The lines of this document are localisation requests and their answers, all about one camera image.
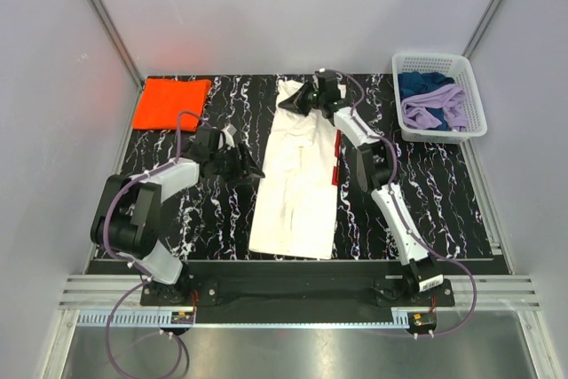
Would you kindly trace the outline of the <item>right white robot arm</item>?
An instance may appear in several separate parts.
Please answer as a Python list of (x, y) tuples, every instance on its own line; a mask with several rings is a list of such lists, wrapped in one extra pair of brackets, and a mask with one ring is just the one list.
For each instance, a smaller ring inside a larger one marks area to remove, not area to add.
[(321, 68), (310, 82), (281, 101), (278, 107), (293, 114), (307, 116), (318, 110), (355, 148), (357, 180), (362, 191), (369, 193), (382, 212), (398, 249), (403, 284), (396, 301), (402, 296), (411, 304), (424, 304), (441, 286), (444, 275), (433, 251), (422, 239), (405, 204), (397, 182), (398, 161), (394, 145), (372, 130), (361, 118), (357, 107), (342, 95), (337, 72)]

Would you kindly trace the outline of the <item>white t shirt red print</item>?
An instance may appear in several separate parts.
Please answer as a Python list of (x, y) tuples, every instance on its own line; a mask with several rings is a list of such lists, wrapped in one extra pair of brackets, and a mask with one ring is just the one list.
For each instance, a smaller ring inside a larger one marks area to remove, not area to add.
[(248, 249), (329, 259), (335, 236), (341, 133), (319, 110), (276, 108)]

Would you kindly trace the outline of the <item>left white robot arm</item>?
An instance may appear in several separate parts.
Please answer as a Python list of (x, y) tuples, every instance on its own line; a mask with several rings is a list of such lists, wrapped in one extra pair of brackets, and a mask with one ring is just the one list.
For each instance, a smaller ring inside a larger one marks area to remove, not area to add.
[(143, 289), (159, 304), (195, 302), (187, 265), (160, 242), (162, 204), (204, 178), (240, 184), (265, 177), (236, 129), (202, 128), (163, 165), (105, 183), (91, 225), (91, 241), (138, 271)]

